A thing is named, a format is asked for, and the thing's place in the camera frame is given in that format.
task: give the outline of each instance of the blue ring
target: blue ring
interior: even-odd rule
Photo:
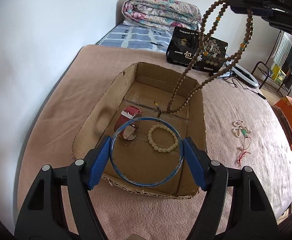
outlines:
[[[151,120],[151,121],[156,121],[156,122],[160,122],[164,125],[166,125],[168,128],[170,128],[174,134],[176,135],[177,139],[178,139],[178,142],[179,142],[179,161],[178,161],[178,164],[176,166],[176,168],[173,170],[173,172],[171,174],[169,174],[165,179],[159,181],[159,182],[155,182],[155,183],[150,183],[150,184],[144,184],[144,183],[138,183],[138,182],[135,182],[135,181],[132,181],[130,179],[128,179],[123,173],[121,173],[118,169],[118,167],[116,166],[115,164],[115,161],[114,161],[114,158],[113,158],[113,148],[114,148],[114,143],[115,143],[115,140],[118,136],[118,134],[124,130],[128,125],[130,125],[131,123],[133,122],[137,122],[137,121],[141,121],[141,120]],[[158,185],[162,185],[164,184],[165,182],[169,181],[177,172],[178,170],[180,169],[180,167],[182,166],[182,163],[183,163],[183,160],[184,160],[184,151],[183,151],[183,144],[182,144],[182,138],[181,136],[179,135],[179,133],[176,131],[176,129],[174,127],[172,127],[169,123],[161,120],[161,119],[158,119],[158,118],[155,118],[155,117],[138,117],[138,118],[134,118],[134,119],[131,119],[129,121],[127,121],[126,123],[124,123],[121,127],[119,127],[117,129],[117,131],[115,132],[115,134],[113,135],[112,139],[111,139],[111,142],[110,142],[110,161],[111,161],[111,164],[113,165],[116,173],[126,182],[128,182],[129,184],[132,184],[132,185],[135,185],[135,186],[138,186],[138,187],[155,187],[155,186],[158,186]]]

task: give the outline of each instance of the bed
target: bed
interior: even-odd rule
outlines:
[[[120,24],[105,35],[97,45],[143,49],[166,53],[173,33],[156,28]]]
[[[115,77],[137,62],[180,73],[184,70],[182,66],[167,63],[164,53],[96,45],[81,49],[30,135],[19,177],[18,209],[43,165],[49,163],[56,168],[74,161],[72,144],[82,123]],[[208,77],[207,73],[195,70],[189,75],[199,82]],[[232,122],[244,120],[253,132],[251,154],[242,159],[242,166],[254,169],[278,218],[292,201],[292,152],[270,105],[256,94],[222,80],[208,84],[202,93],[209,157],[227,167],[238,168],[243,141],[233,135]],[[67,189],[63,187],[62,191],[68,226],[76,232]],[[202,191],[187,200],[134,194],[104,180],[89,194],[110,240],[126,239],[133,233],[148,240],[186,239],[205,197]],[[231,195],[229,189],[218,233],[226,228]]]

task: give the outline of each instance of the brown bead necklace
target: brown bead necklace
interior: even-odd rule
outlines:
[[[206,26],[206,22],[208,19],[208,16],[216,9],[217,6],[219,5],[223,5],[221,10],[219,11],[219,15],[216,17],[216,21],[213,23],[212,28],[209,30],[209,32],[206,34],[206,36],[204,37],[204,31],[205,31],[205,26]],[[228,72],[232,67],[234,67],[236,65],[236,63],[238,63],[238,61],[241,59],[242,57],[242,53],[243,51],[245,51],[248,43],[250,42],[252,35],[253,35],[253,16],[252,16],[252,11],[250,8],[247,8],[247,24],[246,24],[246,33],[245,33],[245,38],[243,43],[240,45],[239,50],[234,53],[233,55],[231,55],[228,58],[217,58],[217,57],[213,57],[210,56],[210,60],[211,61],[218,61],[219,63],[222,62],[227,62],[227,61],[231,61],[233,59],[233,62],[231,64],[229,64],[226,68],[224,68],[223,70],[217,72],[216,74],[214,74],[213,76],[209,77],[208,79],[206,79],[205,81],[203,81],[199,86],[193,88],[189,94],[187,95],[187,98],[185,99],[184,103],[176,108],[176,109],[171,109],[171,105],[175,99],[176,93],[179,90],[179,87],[181,86],[183,80],[185,79],[186,74],[191,70],[191,68],[194,66],[197,57],[203,52],[204,49],[204,45],[209,41],[210,37],[212,36],[212,34],[214,33],[214,31],[216,31],[216,27],[218,26],[218,23],[221,19],[221,17],[224,15],[225,10],[227,9],[227,7],[230,4],[227,2],[227,0],[218,0],[216,2],[214,2],[214,4],[212,4],[210,6],[210,8],[206,11],[206,13],[203,15],[203,19],[202,19],[202,23],[201,23],[201,28],[200,33],[198,35],[198,49],[194,55],[194,57],[192,58],[192,60],[190,61],[190,63],[188,64],[188,67],[185,69],[185,71],[182,73],[181,77],[179,78],[179,80],[176,83],[176,86],[173,89],[172,92],[172,97],[171,100],[169,101],[167,108],[165,111],[163,111],[162,109],[160,109],[160,107],[155,103],[156,105],[156,109],[158,110],[158,115],[157,117],[159,118],[161,114],[172,114],[172,113],[176,113],[178,111],[180,111],[190,100],[190,98],[193,96],[193,94],[199,90],[202,89],[203,86],[205,86],[207,83],[213,81],[214,79],[216,79],[217,77],[225,74],[226,72]]]

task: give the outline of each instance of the blue checkered bed sheet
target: blue checkered bed sheet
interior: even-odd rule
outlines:
[[[172,32],[155,28],[120,24],[96,44],[107,47],[144,49],[166,53],[172,35]]]

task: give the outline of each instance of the white bead bracelet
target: white bead bracelet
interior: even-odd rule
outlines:
[[[158,148],[158,146],[156,145],[156,143],[154,143],[153,141],[153,138],[151,136],[152,132],[156,129],[156,128],[161,128],[161,129],[164,129],[164,130],[167,130],[167,132],[170,132],[172,134],[172,136],[174,137],[174,140],[175,140],[175,143],[171,146],[171,147],[168,147],[168,148]],[[163,124],[155,124],[153,125],[152,128],[150,128],[150,130],[148,131],[148,142],[149,144],[154,148],[155,151],[158,151],[158,152],[163,152],[163,153],[166,153],[166,152],[170,152],[172,150],[174,150],[177,146],[178,146],[178,139],[176,137],[176,135],[174,134],[174,132],[169,129],[167,126],[163,125]]]

